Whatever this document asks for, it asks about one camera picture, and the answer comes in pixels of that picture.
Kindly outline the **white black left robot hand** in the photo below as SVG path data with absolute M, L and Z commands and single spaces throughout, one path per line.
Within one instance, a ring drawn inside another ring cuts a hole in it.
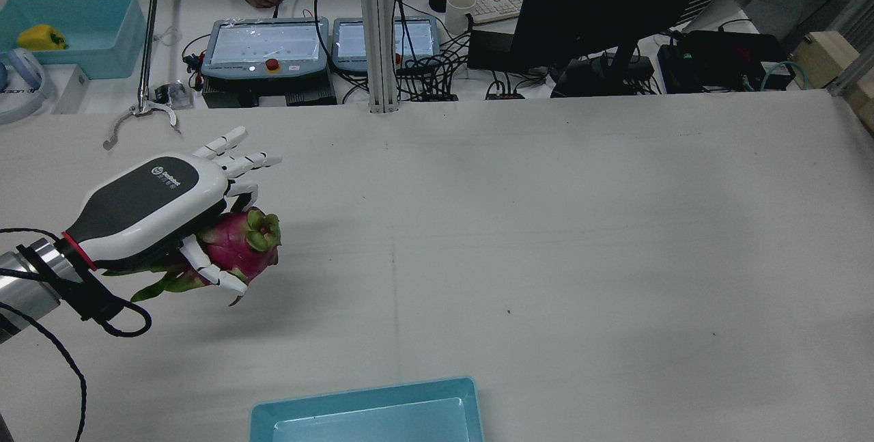
M 243 279 L 210 261 L 197 233 L 249 209 L 259 187 L 247 172 L 281 162 L 267 152 L 231 155 L 246 134 L 239 126 L 191 154 L 163 152 L 110 178 L 85 196 L 63 242 L 92 270 L 115 272 L 179 250 L 209 284 L 243 296 Z

